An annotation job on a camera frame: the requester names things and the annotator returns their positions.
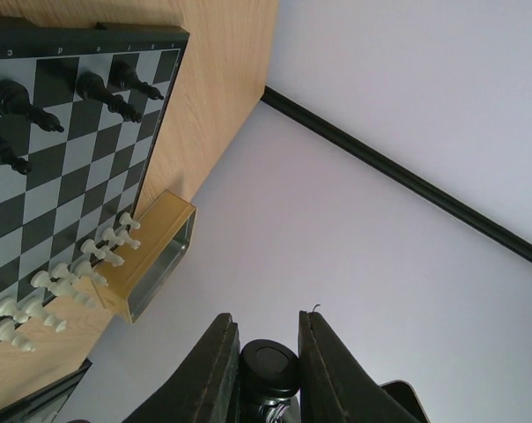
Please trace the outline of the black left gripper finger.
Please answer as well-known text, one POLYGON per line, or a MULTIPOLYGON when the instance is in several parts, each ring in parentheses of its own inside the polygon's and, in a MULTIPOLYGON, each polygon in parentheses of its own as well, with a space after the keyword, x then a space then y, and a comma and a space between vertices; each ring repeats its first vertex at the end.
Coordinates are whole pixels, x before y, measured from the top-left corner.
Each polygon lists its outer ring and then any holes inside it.
POLYGON ((237 422, 240 339, 229 313, 215 317, 174 373, 127 422, 237 422))

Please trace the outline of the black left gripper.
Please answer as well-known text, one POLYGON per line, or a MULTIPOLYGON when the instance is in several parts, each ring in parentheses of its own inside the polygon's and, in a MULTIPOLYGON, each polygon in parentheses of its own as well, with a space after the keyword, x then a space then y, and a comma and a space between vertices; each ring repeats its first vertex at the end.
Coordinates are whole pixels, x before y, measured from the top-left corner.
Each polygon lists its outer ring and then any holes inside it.
POLYGON ((430 422, 410 383, 375 382, 318 312, 299 313, 299 364, 303 422, 430 422))

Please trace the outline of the black white chess board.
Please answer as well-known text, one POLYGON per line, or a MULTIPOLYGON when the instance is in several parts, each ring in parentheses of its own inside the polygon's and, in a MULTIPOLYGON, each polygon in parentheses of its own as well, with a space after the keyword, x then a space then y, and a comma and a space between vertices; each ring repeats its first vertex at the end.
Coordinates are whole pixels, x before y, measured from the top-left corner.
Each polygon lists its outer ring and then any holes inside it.
POLYGON ((84 241, 99 241, 135 210, 188 38, 178 26, 54 28, 0 17, 0 80, 23 85, 31 103, 64 127, 46 132, 21 115, 0 115, 0 137, 33 166, 27 175, 0 166, 0 300, 45 298, 30 284, 35 273, 84 260, 84 241), (109 73, 119 61, 165 98, 113 86, 109 73), (76 83, 85 71, 100 75, 142 121, 83 100, 76 83))

